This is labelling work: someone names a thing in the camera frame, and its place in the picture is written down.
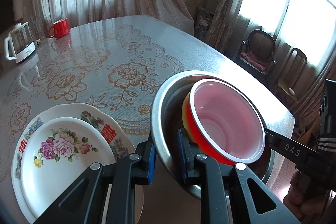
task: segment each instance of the rose pattern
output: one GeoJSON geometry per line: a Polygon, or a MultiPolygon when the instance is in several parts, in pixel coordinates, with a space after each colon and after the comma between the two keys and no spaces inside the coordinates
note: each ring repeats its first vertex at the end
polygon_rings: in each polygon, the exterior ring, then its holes
{"type": "Polygon", "coordinates": [[[87,85],[81,83],[85,77],[85,68],[68,68],[61,71],[48,84],[46,95],[48,98],[58,100],[62,96],[67,101],[76,101],[77,93],[87,89],[87,85]]]}
{"type": "Polygon", "coordinates": [[[116,88],[126,89],[129,86],[139,85],[143,82],[146,79],[147,73],[147,66],[131,62],[113,68],[108,78],[109,82],[114,83],[116,88]]]}
{"type": "Polygon", "coordinates": [[[72,46],[72,40],[67,37],[66,39],[63,39],[59,41],[58,39],[53,41],[51,44],[51,47],[54,51],[57,51],[59,53],[66,52],[71,49],[72,46]]]}
{"type": "Polygon", "coordinates": [[[12,96],[13,97],[18,96],[20,94],[21,90],[22,90],[22,85],[20,85],[20,84],[17,85],[17,87],[14,88],[14,90],[13,90],[12,96]]]}
{"type": "Polygon", "coordinates": [[[77,51],[69,50],[66,52],[61,52],[58,56],[56,56],[54,63],[55,64],[64,64],[66,62],[74,60],[80,53],[82,52],[82,48],[80,47],[77,51]]]}
{"type": "Polygon", "coordinates": [[[74,63],[85,68],[97,67],[99,65],[103,65],[104,61],[106,61],[110,55],[110,50],[102,48],[91,50],[85,49],[74,60],[74,63]]]}
{"type": "Polygon", "coordinates": [[[33,163],[34,163],[34,165],[37,168],[40,168],[43,165],[43,160],[41,160],[41,159],[34,159],[33,163]]]}
{"type": "Polygon", "coordinates": [[[140,48],[141,44],[136,42],[126,43],[123,44],[123,48],[126,50],[136,50],[137,48],[140,48]]]}
{"type": "Polygon", "coordinates": [[[105,41],[116,39],[118,37],[119,37],[119,34],[108,32],[108,33],[99,34],[97,39],[105,42],[105,41]]]}
{"type": "Polygon", "coordinates": [[[69,158],[75,151],[74,139],[66,133],[57,133],[53,140],[53,152],[59,158],[69,158]]]}
{"type": "Polygon", "coordinates": [[[60,66],[56,64],[45,66],[34,76],[31,84],[33,86],[42,86],[44,83],[50,82],[60,71],[60,66]]]}
{"type": "Polygon", "coordinates": [[[91,146],[88,143],[82,143],[79,146],[79,149],[82,154],[87,154],[91,150],[91,146]]]}
{"type": "Polygon", "coordinates": [[[53,155],[54,149],[52,140],[47,139],[45,142],[42,142],[41,147],[42,155],[46,160],[53,160],[55,158],[53,155]]]}
{"type": "Polygon", "coordinates": [[[34,156],[33,164],[37,168],[44,165],[43,160],[55,160],[58,162],[60,159],[67,159],[68,162],[72,162],[80,154],[86,155],[90,151],[98,152],[96,147],[92,147],[88,143],[88,138],[83,137],[80,140],[76,137],[75,132],[71,132],[67,128],[51,129],[51,133],[52,136],[48,136],[48,139],[41,143],[38,154],[34,156]]]}
{"type": "Polygon", "coordinates": [[[22,103],[14,110],[9,120],[9,125],[11,126],[12,133],[18,133],[23,131],[28,121],[28,116],[30,115],[30,108],[31,107],[30,105],[28,105],[28,103],[22,103]]]}
{"type": "Polygon", "coordinates": [[[140,105],[138,107],[138,112],[140,115],[146,115],[151,112],[151,106],[150,105],[140,105]]]}

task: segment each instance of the glossy tablecloth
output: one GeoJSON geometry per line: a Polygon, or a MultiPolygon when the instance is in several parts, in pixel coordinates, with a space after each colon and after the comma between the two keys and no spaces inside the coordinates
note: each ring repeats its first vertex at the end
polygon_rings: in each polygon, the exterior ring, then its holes
{"type": "MultiPolygon", "coordinates": [[[[148,16],[75,27],[61,39],[42,41],[21,64],[1,61],[0,202],[17,223],[26,220],[11,183],[16,143],[29,121],[54,105],[93,105],[114,118],[136,146],[147,139],[161,83],[184,70],[205,70],[248,96],[270,129],[290,137],[294,127],[290,112],[254,77],[205,43],[148,16]]],[[[277,154],[269,186],[282,162],[277,154]]]]}

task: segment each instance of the floral plate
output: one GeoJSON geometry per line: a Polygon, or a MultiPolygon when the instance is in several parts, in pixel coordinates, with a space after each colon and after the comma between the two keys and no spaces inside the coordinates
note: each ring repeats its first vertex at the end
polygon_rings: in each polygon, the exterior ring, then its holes
{"type": "Polygon", "coordinates": [[[38,218],[94,162],[108,165],[116,160],[92,125],[61,117],[38,128],[21,161],[22,190],[34,216],[38,218]]]}
{"type": "MultiPolygon", "coordinates": [[[[96,128],[109,143],[111,150],[114,154],[115,160],[118,161],[124,156],[135,152],[135,148],[127,138],[126,134],[120,128],[118,123],[109,115],[101,112],[97,108],[83,103],[72,103],[54,106],[33,118],[26,126],[19,141],[16,145],[16,154],[14,155],[11,177],[12,184],[15,192],[17,202],[23,215],[26,217],[30,224],[33,224],[36,217],[30,211],[23,196],[21,188],[21,159],[27,143],[29,142],[32,134],[44,123],[60,117],[73,117],[79,118],[88,122],[96,128]]],[[[143,207],[143,189],[142,186],[135,187],[135,209],[134,217],[136,221],[140,219],[143,207]]]]}

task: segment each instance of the metal bowl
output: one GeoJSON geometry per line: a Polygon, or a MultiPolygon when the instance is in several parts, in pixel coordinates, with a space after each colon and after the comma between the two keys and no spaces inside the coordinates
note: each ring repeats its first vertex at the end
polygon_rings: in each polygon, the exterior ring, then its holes
{"type": "MultiPolygon", "coordinates": [[[[171,76],[157,91],[151,112],[152,138],[162,164],[187,192],[197,198],[201,197],[201,188],[198,185],[185,186],[182,183],[177,130],[183,127],[181,112],[184,98],[190,92],[194,83],[206,78],[224,81],[214,73],[199,70],[183,71],[171,76]]],[[[260,113],[258,114],[263,125],[267,127],[260,113]]],[[[272,173],[273,163],[274,151],[265,146],[261,157],[248,166],[266,183],[272,173]]]]}

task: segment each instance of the hand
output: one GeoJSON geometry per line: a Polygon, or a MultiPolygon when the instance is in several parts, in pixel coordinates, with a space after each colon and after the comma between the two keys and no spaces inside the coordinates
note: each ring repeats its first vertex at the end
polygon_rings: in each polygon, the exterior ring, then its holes
{"type": "Polygon", "coordinates": [[[301,219],[303,215],[321,214],[326,201],[326,196],[318,196],[309,200],[303,200],[303,194],[297,187],[300,171],[293,174],[288,194],[283,198],[283,203],[296,216],[301,219]]]}

